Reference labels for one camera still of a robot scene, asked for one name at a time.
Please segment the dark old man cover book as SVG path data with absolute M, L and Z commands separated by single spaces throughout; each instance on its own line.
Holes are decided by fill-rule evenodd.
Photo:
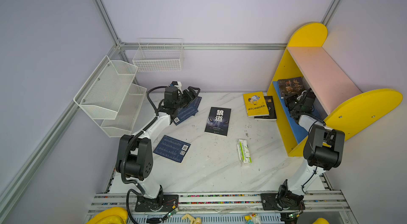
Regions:
M 277 83 L 281 99 L 284 99 L 286 96 L 292 94 L 299 95 L 305 91 L 302 77 L 279 79 Z

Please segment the black deer cover book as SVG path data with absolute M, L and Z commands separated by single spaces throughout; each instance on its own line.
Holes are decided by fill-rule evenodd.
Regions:
M 267 121 L 276 121 L 277 120 L 277 115 L 276 115 L 276 111 L 275 111 L 273 97 L 272 96 L 265 96 L 265 101 L 266 101 L 266 104 L 267 104 L 269 114 L 268 115 L 257 116 L 257 117 L 254 117 L 254 119 L 267 120 Z

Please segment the black wolf cover book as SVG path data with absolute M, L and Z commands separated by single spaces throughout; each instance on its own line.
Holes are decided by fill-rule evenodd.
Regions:
M 211 107 L 205 132 L 220 136 L 227 136 L 231 111 L 232 110 L 229 108 Z

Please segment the yellow cartoon cover book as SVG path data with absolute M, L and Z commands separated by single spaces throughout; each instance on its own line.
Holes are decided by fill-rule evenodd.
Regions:
M 248 117 L 268 116 L 269 109 L 263 92 L 243 94 Z

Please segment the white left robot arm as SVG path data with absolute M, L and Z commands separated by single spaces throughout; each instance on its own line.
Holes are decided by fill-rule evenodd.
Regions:
M 147 91 L 146 97 L 154 110 L 153 118 L 132 135 L 123 135 L 119 140 L 116 171 L 124 184 L 137 188 L 136 194 L 146 199 L 157 199 L 162 187 L 153 179 L 152 140 L 169 127 L 200 93 L 198 87 L 182 89 L 180 82 L 158 86 Z

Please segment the blue file near left arm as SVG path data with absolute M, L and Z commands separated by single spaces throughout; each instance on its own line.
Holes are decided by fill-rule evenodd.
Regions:
M 190 143 L 164 135 L 153 153 L 181 164 L 190 146 Z

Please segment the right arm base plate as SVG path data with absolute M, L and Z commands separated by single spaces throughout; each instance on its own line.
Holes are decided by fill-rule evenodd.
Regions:
M 260 194 L 263 210 L 299 210 L 304 206 L 303 195 L 288 193 L 285 196 L 279 196 L 278 193 Z

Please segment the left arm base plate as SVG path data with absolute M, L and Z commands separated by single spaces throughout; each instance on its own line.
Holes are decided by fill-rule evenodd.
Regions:
M 159 195 L 156 199 L 140 197 L 134 207 L 135 212 L 169 212 L 179 203 L 177 194 Z

